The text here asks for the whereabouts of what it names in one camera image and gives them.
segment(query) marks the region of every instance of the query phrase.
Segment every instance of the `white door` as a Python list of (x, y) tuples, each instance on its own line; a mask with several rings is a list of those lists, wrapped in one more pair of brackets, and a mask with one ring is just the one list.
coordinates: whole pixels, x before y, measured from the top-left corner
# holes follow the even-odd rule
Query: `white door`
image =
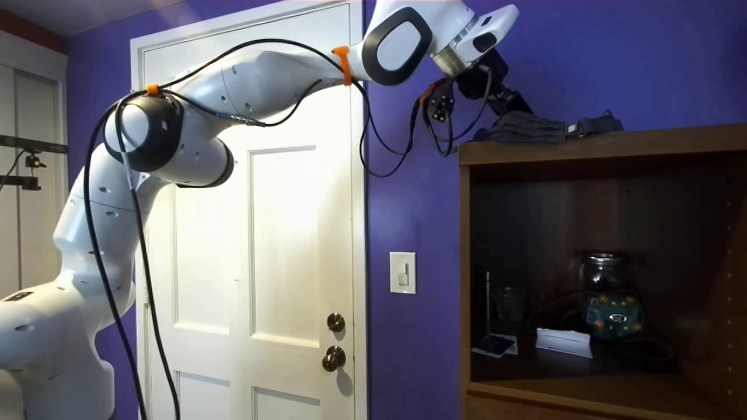
[[(165, 82), (258, 37), (354, 45), (354, 2), (277, 2), (133, 42), (133, 85)], [(232, 129), (234, 177), (162, 192), (147, 222), (162, 332), (184, 420), (366, 416), (361, 101), (338, 87), (277, 129)], [(174, 418), (138, 276), (140, 371), (151, 418)], [(345, 329), (330, 332), (328, 316)], [(322, 368), (328, 348), (345, 367)]]

